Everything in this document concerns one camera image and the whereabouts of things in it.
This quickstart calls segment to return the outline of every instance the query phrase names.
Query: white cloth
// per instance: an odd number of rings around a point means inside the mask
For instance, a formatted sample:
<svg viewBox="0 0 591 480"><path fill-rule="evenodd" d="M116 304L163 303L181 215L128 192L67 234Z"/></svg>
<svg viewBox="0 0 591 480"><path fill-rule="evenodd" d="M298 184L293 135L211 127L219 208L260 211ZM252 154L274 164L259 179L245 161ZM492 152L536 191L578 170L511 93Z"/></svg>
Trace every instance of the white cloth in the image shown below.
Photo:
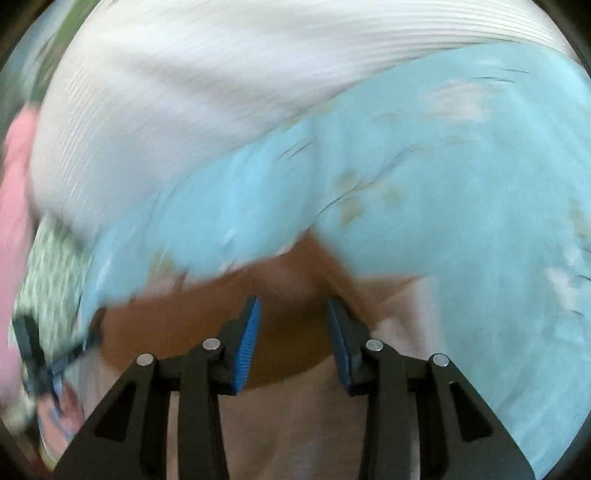
<svg viewBox="0 0 591 480"><path fill-rule="evenodd" d="M172 178L354 83L489 40L574 57L531 0L103 0L43 103L35 199L93 238Z"/></svg>

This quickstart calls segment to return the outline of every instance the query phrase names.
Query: screw head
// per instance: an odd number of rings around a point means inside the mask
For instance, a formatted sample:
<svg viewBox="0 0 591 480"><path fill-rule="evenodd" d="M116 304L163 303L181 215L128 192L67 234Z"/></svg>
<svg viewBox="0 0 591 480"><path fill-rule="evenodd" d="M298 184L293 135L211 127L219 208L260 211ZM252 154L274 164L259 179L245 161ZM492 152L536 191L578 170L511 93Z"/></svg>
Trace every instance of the screw head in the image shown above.
<svg viewBox="0 0 591 480"><path fill-rule="evenodd" d="M384 344L379 340L372 338L365 342L365 347L367 350L371 350L372 352L379 352L382 348L384 348Z"/></svg>
<svg viewBox="0 0 591 480"><path fill-rule="evenodd" d="M151 353L142 353L135 362L141 366L146 367L154 361L154 356Z"/></svg>
<svg viewBox="0 0 591 480"><path fill-rule="evenodd" d="M446 367L449 365L449 358L443 353L436 353L433 355L433 363L438 367Z"/></svg>
<svg viewBox="0 0 591 480"><path fill-rule="evenodd" d="M222 343L217 338L208 338L203 342L203 348L205 350L217 350L222 346Z"/></svg>

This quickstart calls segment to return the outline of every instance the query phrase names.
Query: beige fabric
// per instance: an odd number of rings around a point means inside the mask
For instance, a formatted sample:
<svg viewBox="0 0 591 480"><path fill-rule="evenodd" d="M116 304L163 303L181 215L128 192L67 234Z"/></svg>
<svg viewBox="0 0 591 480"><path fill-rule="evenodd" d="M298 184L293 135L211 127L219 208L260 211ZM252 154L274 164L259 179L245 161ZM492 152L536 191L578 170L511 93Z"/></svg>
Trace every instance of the beige fabric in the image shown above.
<svg viewBox="0 0 591 480"><path fill-rule="evenodd" d="M434 281L429 278L367 278L362 288L382 320L374 336L404 355L428 358L445 351L439 329ZM86 394L92 411L118 377L99 355ZM365 431L366 398L350 398L340 386L334 360L287 380L221 397L220 412L232 480L342 480L355 478ZM178 478L178 395L171 400L167 479ZM409 419L416 435L416 423ZM418 479L418 443L413 472Z"/></svg>

